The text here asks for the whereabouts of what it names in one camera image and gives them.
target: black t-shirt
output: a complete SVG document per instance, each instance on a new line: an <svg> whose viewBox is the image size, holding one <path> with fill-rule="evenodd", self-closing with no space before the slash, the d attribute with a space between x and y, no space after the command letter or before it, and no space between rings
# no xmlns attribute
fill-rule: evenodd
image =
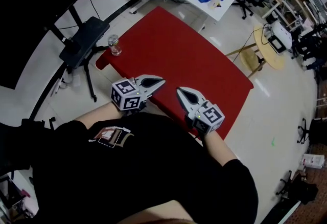
<svg viewBox="0 0 327 224"><path fill-rule="evenodd" d="M176 200L202 223L254 223L258 194L239 161L223 167L171 119L139 113L58 127L37 145L35 220L117 223Z"/></svg>

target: red tablecloth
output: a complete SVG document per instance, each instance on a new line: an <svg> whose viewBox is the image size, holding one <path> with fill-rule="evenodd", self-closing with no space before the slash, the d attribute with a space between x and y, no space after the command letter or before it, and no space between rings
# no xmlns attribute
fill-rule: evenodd
<svg viewBox="0 0 327 224"><path fill-rule="evenodd" d="M219 50L161 7L130 28L119 44L121 55L114 57L107 50L96 62L99 69L111 64L126 78L142 74L163 77L166 83L151 101L185 129L185 111L177 100L176 88L201 91L225 114L217 132L226 137L253 84Z"/></svg>

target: wooden tabletop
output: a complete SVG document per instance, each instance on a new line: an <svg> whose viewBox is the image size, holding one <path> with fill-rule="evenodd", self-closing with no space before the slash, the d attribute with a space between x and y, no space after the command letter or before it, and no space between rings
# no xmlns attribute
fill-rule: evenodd
<svg viewBox="0 0 327 224"><path fill-rule="evenodd" d="M262 25L256 25L254 27L254 40L256 46L262 54L265 61L275 70L282 70L285 66L285 58L283 55L277 54L270 44L266 44L268 40L262 32L264 31Z"/></svg>

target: white device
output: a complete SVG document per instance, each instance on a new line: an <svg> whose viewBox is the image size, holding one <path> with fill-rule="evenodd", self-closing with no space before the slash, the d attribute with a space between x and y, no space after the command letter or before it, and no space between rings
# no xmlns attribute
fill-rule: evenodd
<svg viewBox="0 0 327 224"><path fill-rule="evenodd" d="M111 99L119 110L138 109L166 81L155 75L123 78L111 86Z"/></svg>
<svg viewBox="0 0 327 224"><path fill-rule="evenodd" d="M308 168L321 169L325 164L324 155L303 154L301 164Z"/></svg>
<svg viewBox="0 0 327 224"><path fill-rule="evenodd" d="M265 28L264 35L277 53L292 48L292 36L279 21Z"/></svg>
<svg viewBox="0 0 327 224"><path fill-rule="evenodd" d="M199 133L206 135L220 127L225 116L216 104L212 105L201 92L190 87L179 87L176 91L182 108L188 113L188 121Z"/></svg>

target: white floor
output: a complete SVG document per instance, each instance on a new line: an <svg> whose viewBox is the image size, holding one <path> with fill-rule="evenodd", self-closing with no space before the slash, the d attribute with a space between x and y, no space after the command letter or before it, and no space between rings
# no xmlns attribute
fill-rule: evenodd
<svg viewBox="0 0 327 224"><path fill-rule="evenodd" d="M201 12L190 5L153 0L140 8L135 15L126 10L117 17L98 45L106 45L109 34L121 36L158 5L190 26L203 19ZM245 20L241 17L241 9L232 6L218 23L210 23L200 34L222 53L231 52L243 46L255 24L263 22L258 16L247 17ZM93 58L90 66L98 101L94 103L90 98L84 71L79 69L75 75L80 76L80 86L61 89L57 95L48 97L37 115L37 120L45 120L49 126L49 118L55 117L55 126L58 126L110 101L110 85L120 75L111 66L102 71L96 69L94 62L99 56L98 54ZM304 72L296 60L291 60L288 53L285 57L286 65L282 71L275 71L265 65L261 72L251 78L254 89L225 139L250 169L255 180L259 193L256 223L260 223L277 202L274 194L279 186L279 179L288 170L296 170L299 158L307 148L306 145L296 143L297 126L303 117L310 121L314 113L317 86L313 73ZM245 74L249 74L239 59L235 64ZM154 105L147 107L147 111L162 113Z"/></svg>

